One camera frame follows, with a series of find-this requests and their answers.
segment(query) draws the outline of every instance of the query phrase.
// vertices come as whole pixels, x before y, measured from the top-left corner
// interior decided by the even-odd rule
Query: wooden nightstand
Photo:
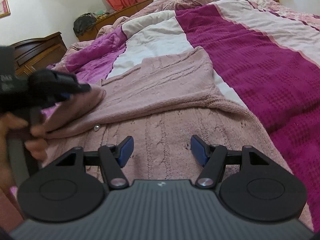
[[[17,76],[29,76],[38,69],[59,62],[67,51],[61,33],[20,41],[13,45]]]

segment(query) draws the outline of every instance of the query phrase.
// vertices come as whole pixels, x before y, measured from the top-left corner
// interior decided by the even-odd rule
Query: black robotic gripper
[[[123,168],[133,137],[84,152],[74,147],[22,183],[27,218],[14,240],[310,240],[298,218],[305,186],[252,146],[208,145],[196,135],[191,152],[203,170],[190,180],[135,180]],[[103,182],[86,173],[100,166]],[[226,165],[240,171],[225,180]],[[30,232],[41,232],[33,235]]]

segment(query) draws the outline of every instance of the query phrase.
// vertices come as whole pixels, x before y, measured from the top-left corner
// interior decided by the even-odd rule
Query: magenta blanket
[[[216,72],[259,118],[306,185],[314,229],[319,230],[319,66],[266,33],[226,20],[215,5],[176,15],[190,44],[206,50]]]
[[[75,73],[82,82],[95,83],[106,79],[114,61],[124,52],[126,39],[121,28],[96,39],[87,48],[67,58],[67,70]]]

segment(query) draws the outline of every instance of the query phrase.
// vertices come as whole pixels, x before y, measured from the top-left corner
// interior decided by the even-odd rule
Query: ribbed gray surface
[[[93,214],[71,223],[28,220],[11,233],[16,240],[307,240],[298,220],[250,223],[225,211],[216,195],[188,180],[137,180],[110,193]]]

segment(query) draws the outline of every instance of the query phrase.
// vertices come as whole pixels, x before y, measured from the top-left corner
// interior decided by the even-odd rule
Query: logo
[[[167,184],[166,184],[165,182],[163,182],[163,181],[161,181],[161,182],[158,183],[158,186],[159,186],[159,187],[163,187],[163,186],[165,186],[165,185],[167,185]]]
[[[6,83],[1,84],[1,89],[3,92],[10,91],[13,88],[13,85],[7,85]]]
[[[2,82],[12,81],[11,75],[0,75],[0,79]]]

